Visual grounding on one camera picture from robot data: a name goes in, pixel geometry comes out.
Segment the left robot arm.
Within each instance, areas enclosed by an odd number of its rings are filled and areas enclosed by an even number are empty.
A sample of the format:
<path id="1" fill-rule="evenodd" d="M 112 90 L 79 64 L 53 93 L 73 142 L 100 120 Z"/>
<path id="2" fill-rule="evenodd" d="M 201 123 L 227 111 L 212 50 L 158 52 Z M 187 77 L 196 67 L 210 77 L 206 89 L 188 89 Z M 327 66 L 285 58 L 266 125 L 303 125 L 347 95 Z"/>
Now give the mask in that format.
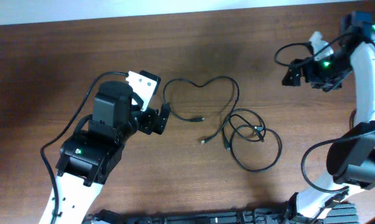
<path id="1" fill-rule="evenodd" d="M 161 134 L 168 105 L 148 107 L 155 81 L 108 81 L 100 85 L 92 114 L 83 117 L 62 144 L 55 188 L 41 223 L 82 223 L 110 172 L 122 158 L 126 141 L 137 131 Z"/>

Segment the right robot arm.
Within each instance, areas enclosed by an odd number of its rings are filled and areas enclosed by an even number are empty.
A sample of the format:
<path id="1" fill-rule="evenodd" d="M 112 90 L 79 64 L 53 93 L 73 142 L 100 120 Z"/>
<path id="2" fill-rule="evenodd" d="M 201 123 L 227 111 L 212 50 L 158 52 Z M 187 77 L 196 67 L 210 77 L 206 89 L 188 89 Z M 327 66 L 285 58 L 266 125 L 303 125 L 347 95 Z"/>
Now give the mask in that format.
<path id="1" fill-rule="evenodd" d="M 354 75 L 356 108 L 349 131 L 325 141 L 329 147 L 326 171 L 308 188 L 293 194 L 282 213 L 266 212 L 265 219 L 279 223 L 348 223 L 356 217 L 344 201 L 375 188 L 375 22 L 368 12 L 354 11 L 341 20 L 335 39 L 340 49 L 315 32 L 304 46 L 310 52 L 287 64 L 285 86 L 305 81 L 325 92 L 341 88 Z"/>

